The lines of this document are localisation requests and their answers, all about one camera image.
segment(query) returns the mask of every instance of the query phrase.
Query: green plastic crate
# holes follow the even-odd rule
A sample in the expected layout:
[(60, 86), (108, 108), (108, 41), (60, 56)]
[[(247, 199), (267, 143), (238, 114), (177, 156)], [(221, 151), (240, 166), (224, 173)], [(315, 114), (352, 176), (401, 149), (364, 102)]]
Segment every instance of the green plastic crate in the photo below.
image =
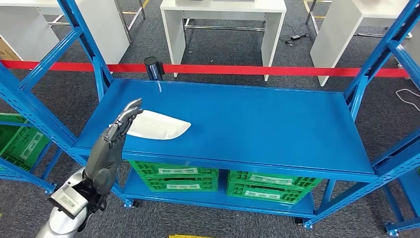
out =
[[(27, 123), (19, 114), (0, 114), (0, 121)], [(0, 125), (0, 157), (26, 171), (32, 168), (49, 141), (35, 127)]]
[(270, 175), (262, 173), (253, 173), (245, 171), (233, 171), (229, 172), (229, 180), (232, 182), (235, 181), (245, 181), (245, 182), (256, 182), (259, 184), (267, 184), (267, 186), (278, 185), (279, 188), (289, 187), (296, 190), (312, 190), (317, 186), (322, 179), (321, 178), (311, 178), (311, 177), (299, 177), (299, 176), (289, 176), (289, 175)]
[(229, 196), (258, 199), (264, 201), (296, 204), (303, 197), (305, 197), (308, 192), (309, 191), (228, 181), (226, 194)]
[(141, 177), (151, 191), (217, 191), (218, 176), (185, 175), (182, 177), (146, 176)]
[(161, 175), (161, 176), (179, 176), (179, 175), (204, 175), (217, 176), (218, 169), (203, 168), (196, 166), (167, 165), (154, 162), (129, 161), (131, 166), (140, 176)]

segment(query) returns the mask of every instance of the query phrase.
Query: red barrier tape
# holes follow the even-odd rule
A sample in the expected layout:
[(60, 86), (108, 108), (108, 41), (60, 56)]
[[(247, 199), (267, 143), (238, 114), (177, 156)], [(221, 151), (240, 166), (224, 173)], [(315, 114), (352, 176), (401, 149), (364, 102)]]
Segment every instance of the red barrier tape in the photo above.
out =
[[(0, 60), (7, 68), (31, 69), (38, 62)], [(113, 72), (146, 72), (142, 63), (109, 64)], [(314, 68), (314, 67), (286, 67), (286, 66), (233, 66), (233, 65), (191, 65), (191, 64), (164, 64), (166, 73), (193, 73), (193, 74), (244, 74), (244, 75), (287, 75), (287, 76), (343, 76), (354, 77), (360, 68)], [(87, 71), (93, 72), (90, 63), (57, 62), (50, 70), (54, 71)], [(401, 68), (382, 68), (376, 77), (408, 77), (407, 72)]]

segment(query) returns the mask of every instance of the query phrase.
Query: power adapter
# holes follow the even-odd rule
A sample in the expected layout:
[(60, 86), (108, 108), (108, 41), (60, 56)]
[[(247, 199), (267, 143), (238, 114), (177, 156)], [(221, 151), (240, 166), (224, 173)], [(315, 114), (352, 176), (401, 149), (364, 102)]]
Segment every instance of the power adapter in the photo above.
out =
[(301, 37), (302, 37), (302, 36), (299, 36), (299, 35), (291, 36), (291, 37), (290, 37), (290, 40), (292, 40), (292, 41), (296, 41), (296, 40), (300, 39)]

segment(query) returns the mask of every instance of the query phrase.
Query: robotic hand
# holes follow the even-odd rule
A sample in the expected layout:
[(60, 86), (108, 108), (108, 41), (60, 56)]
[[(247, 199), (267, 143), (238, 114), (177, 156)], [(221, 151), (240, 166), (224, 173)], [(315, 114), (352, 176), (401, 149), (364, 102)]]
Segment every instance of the robotic hand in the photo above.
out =
[(94, 144), (85, 168), (73, 174), (49, 201), (54, 205), (49, 221), (37, 238), (81, 237), (87, 220), (105, 210), (106, 197), (115, 183), (125, 138), (140, 109), (142, 99), (127, 104), (115, 122)]

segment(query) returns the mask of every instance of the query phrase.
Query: cardboard box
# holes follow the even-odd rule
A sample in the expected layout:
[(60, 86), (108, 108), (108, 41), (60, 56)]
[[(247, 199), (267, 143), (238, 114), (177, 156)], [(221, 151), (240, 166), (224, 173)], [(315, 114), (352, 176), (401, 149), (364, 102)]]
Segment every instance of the cardboard box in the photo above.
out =
[(0, 60), (20, 60), (13, 50), (0, 38)]

